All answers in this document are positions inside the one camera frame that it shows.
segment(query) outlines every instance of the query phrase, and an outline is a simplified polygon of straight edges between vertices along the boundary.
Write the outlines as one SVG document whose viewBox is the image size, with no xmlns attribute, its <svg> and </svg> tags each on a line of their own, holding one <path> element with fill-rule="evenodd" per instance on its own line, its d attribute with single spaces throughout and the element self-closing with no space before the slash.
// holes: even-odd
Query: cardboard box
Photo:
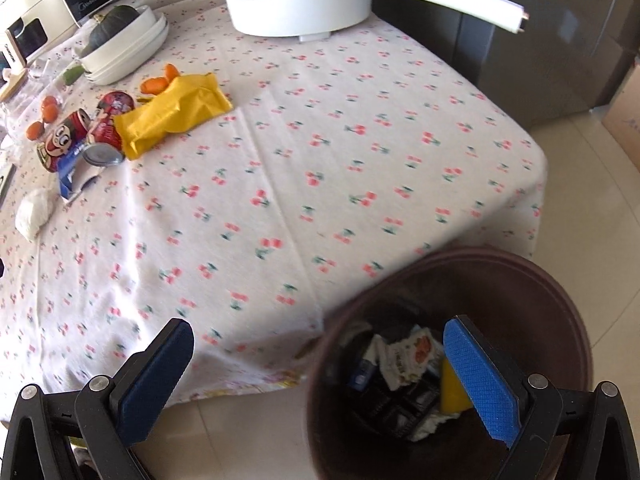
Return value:
<svg viewBox="0 0 640 480">
<path fill-rule="evenodd" d="M 613 99 L 602 124 L 640 171 L 640 66 L 638 63 L 631 69 L 628 79 Z"/>
</svg>

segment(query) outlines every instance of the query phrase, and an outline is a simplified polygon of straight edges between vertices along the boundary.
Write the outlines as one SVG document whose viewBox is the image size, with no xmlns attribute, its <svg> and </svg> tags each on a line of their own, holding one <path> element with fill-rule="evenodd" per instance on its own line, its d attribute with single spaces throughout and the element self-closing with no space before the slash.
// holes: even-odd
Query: white plate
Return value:
<svg viewBox="0 0 640 480">
<path fill-rule="evenodd" d="M 149 60 L 153 57 L 158 49 L 166 40 L 167 35 L 169 34 L 169 24 L 166 24 L 166 27 L 158 34 L 151 42 L 144 45 L 139 51 L 133 53 L 131 56 L 124 59 L 121 63 L 118 63 L 117 66 L 114 66 L 108 72 L 101 74 L 100 77 L 91 77 L 91 74 L 86 74 L 87 79 L 92 81 L 97 85 L 110 85 L 119 81 L 123 77 L 126 77 L 130 73 L 134 72 L 139 66 L 141 66 L 145 61 Z"/>
<path fill-rule="evenodd" d="M 151 7 L 142 6 L 137 9 L 138 17 L 129 25 L 123 28 L 118 34 L 107 41 L 104 45 L 96 48 L 92 53 L 80 58 L 80 63 L 87 72 L 97 72 L 102 70 L 113 60 L 120 56 L 131 45 L 136 44 L 140 37 L 149 31 L 157 22 L 156 14 Z"/>
<path fill-rule="evenodd" d="M 142 49 L 147 43 L 153 41 L 158 34 L 162 32 L 162 30 L 166 27 L 166 17 L 160 12 L 158 13 L 158 20 L 154 23 L 154 26 L 151 27 L 145 34 L 143 34 L 140 38 L 138 38 L 133 44 L 129 45 L 125 50 L 123 50 L 117 59 L 113 59 L 107 65 L 102 67 L 100 70 L 96 70 L 94 72 L 89 72 L 87 75 L 90 76 L 89 79 L 101 78 L 104 74 L 116 68 L 118 65 L 126 61 L 127 57 L 134 56 L 135 53 Z"/>
</svg>

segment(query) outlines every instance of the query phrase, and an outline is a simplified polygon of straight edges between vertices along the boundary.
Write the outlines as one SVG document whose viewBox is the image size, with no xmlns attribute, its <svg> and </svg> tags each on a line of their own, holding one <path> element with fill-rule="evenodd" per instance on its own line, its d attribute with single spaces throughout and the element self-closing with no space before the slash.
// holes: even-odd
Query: orange vegetable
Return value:
<svg viewBox="0 0 640 480">
<path fill-rule="evenodd" d="M 164 77 L 170 83 L 180 75 L 180 71 L 171 63 L 164 66 Z"/>
<path fill-rule="evenodd" d="M 44 124 L 40 121 L 36 121 L 27 128 L 25 133 L 27 139 L 37 140 L 44 133 Z"/>
<path fill-rule="evenodd" d="M 48 95 L 42 100 L 42 103 L 40 104 L 40 111 L 43 112 L 44 108 L 46 108 L 49 105 L 53 105 L 56 108 L 58 107 L 58 101 L 55 97 L 53 97 L 53 95 Z"/>
<path fill-rule="evenodd" d="M 166 90 L 169 82 L 164 77 L 152 77 L 140 84 L 140 91 L 143 94 L 159 95 Z"/>
<path fill-rule="evenodd" d="M 58 106 L 47 105 L 42 109 L 42 120 L 47 124 L 51 124 L 58 118 Z"/>
</svg>

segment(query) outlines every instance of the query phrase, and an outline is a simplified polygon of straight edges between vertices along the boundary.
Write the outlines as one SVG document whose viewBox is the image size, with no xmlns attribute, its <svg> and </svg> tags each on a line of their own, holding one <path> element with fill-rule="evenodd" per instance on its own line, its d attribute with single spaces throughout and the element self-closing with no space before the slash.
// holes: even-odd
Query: soda can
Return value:
<svg viewBox="0 0 640 480">
<path fill-rule="evenodd" d="M 40 142 L 36 151 L 45 170 L 55 173 L 58 160 L 76 144 L 84 141 L 91 119 L 82 108 L 69 115 Z"/>
<path fill-rule="evenodd" d="M 82 152 L 92 166 L 115 166 L 124 160 L 122 139 L 113 124 L 113 117 L 133 110 L 133 98 L 124 92 L 109 92 L 98 103 L 98 117 L 92 124 Z"/>
</svg>

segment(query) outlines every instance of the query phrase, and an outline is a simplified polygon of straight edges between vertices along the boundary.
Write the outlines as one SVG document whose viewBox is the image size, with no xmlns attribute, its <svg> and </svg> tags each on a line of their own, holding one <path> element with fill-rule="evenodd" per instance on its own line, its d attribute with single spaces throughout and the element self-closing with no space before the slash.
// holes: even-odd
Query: brown trash bin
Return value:
<svg viewBox="0 0 640 480">
<path fill-rule="evenodd" d="M 589 339 L 578 311 L 551 276 L 514 254 L 490 248 L 435 253 L 390 276 L 341 309 L 329 323 L 310 376 L 307 434 L 322 480 L 485 480 L 507 448 L 492 440 L 475 410 L 417 443 L 367 433 L 344 402 L 340 358 L 344 335 L 358 321 L 381 329 L 394 319 L 398 296 L 421 307 L 415 322 L 437 331 L 467 314 L 484 336 L 527 373 L 558 388 L 591 390 Z M 551 479 L 566 437 L 556 437 L 539 478 Z"/>
</svg>

